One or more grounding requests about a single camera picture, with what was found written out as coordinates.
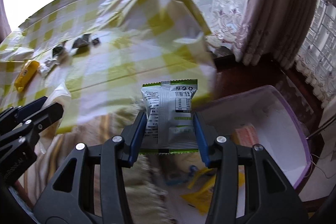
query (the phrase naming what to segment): yellow snack bar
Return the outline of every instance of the yellow snack bar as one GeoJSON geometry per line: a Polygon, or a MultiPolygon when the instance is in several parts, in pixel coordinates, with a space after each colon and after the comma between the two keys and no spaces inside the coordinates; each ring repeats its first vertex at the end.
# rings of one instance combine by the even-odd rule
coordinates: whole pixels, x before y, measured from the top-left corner
{"type": "Polygon", "coordinates": [[[31,78],[37,71],[40,63],[35,60],[28,60],[22,67],[20,74],[17,76],[14,87],[17,92],[22,92],[31,78]]]}

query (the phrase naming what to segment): wire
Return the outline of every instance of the wire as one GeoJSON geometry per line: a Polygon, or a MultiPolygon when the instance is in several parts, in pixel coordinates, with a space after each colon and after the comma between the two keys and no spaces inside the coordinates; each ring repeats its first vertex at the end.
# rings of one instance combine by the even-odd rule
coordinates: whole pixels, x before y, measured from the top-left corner
{"type": "MultiPolygon", "coordinates": [[[[323,159],[325,159],[326,157],[328,157],[328,156],[329,156],[331,153],[333,153],[333,152],[334,152],[334,150],[330,151],[330,153],[328,153],[328,154],[325,155],[324,157],[319,157],[319,156],[317,156],[317,155],[315,155],[315,154],[310,154],[310,161],[311,161],[311,163],[312,163],[313,165],[315,165],[316,168],[318,168],[318,169],[320,169],[320,170],[322,171],[322,173],[324,174],[324,176],[325,176],[326,179],[331,179],[334,175],[336,175],[336,173],[334,173],[332,176],[328,177],[328,176],[326,175],[326,173],[325,173],[320,167],[318,167],[318,166],[313,162],[313,157],[312,157],[312,156],[315,156],[315,157],[317,157],[318,159],[323,160],[323,159]]],[[[312,170],[312,165],[310,165],[310,171],[309,171],[308,175],[304,176],[305,178],[308,177],[308,176],[310,176],[310,174],[311,174],[311,170],[312,170]]]]}
{"type": "Polygon", "coordinates": [[[323,172],[326,179],[331,179],[334,175],[336,175],[336,173],[334,173],[332,176],[327,177],[326,173],[320,167],[318,167],[313,161],[311,163],[314,164],[315,167],[317,167],[318,169],[320,169],[323,172]]]}
{"type": "MultiPolygon", "coordinates": [[[[313,162],[313,157],[311,155],[310,155],[310,162],[313,162]]],[[[305,175],[304,178],[310,176],[312,169],[313,169],[313,165],[311,164],[310,169],[309,169],[309,173],[308,173],[308,175],[305,175]]]]}
{"type": "Polygon", "coordinates": [[[310,154],[310,155],[313,155],[313,156],[315,156],[316,158],[319,158],[320,160],[323,160],[323,159],[325,159],[326,157],[328,157],[331,153],[333,153],[334,152],[334,150],[332,150],[332,151],[330,151],[330,153],[329,154],[327,154],[327,155],[325,155],[324,157],[319,157],[319,156],[317,156],[317,155],[315,155],[315,154],[310,154]]]}

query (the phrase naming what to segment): beige cloth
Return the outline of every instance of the beige cloth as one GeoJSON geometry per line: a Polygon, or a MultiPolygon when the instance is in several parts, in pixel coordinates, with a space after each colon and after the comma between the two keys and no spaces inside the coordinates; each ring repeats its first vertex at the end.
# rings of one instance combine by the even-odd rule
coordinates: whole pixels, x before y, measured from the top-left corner
{"type": "MultiPolygon", "coordinates": [[[[66,134],[53,136],[55,130],[50,130],[46,137],[41,138],[43,145],[48,146],[46,153],[43,154],[39,144],[36,145],[35,153],[38,158],[19,179],[32,203],[36,203],[56,169],[77,143],[92,146],[105,142],[113,135],[119,135],[125,126],[134,122],[139,109],[137,104],[133,104],[116,113],[95,117],[66,134]]],[[[162,190],[151,183],[149,170],[148,159],[143,155],[139,155],[132,168],[123,168],[125,190],[133,221],[135,224],[171,223],[171,217],[160,198],[162,190]]],[[[95,168],[96,215],[101,215],[99,173],[99,168],[95,168]]]]}

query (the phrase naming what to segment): nutrition label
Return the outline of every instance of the nutrition label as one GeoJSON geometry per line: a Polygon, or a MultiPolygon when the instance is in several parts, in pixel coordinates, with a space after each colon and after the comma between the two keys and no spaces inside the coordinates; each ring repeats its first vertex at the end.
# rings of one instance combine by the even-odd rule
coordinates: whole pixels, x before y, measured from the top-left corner
{"type": "Polygon", "coordinates": [[[159,122],[159,92],[144,92],[144,100],[149,101],[151,112],[147,121],[145,136],[158,137],[158,122],[159,122]]]}
{"type": "Polygon", "coordinates": [[[176,112],[191,112],[189,98],[175,98],[176,112]]]}

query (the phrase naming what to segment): purple plastic container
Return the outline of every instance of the purple plastic container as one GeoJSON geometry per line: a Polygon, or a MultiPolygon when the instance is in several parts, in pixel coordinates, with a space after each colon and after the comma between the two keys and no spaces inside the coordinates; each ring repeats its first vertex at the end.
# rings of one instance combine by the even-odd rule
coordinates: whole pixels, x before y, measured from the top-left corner
{"type": "Polygon", "coordinates": [[[310,167],[308,143],[293,110],[271,85],[215,100],[202,108],[205,122],[221,135],[252,124],[262,144],[296,188],[310,167]]]}

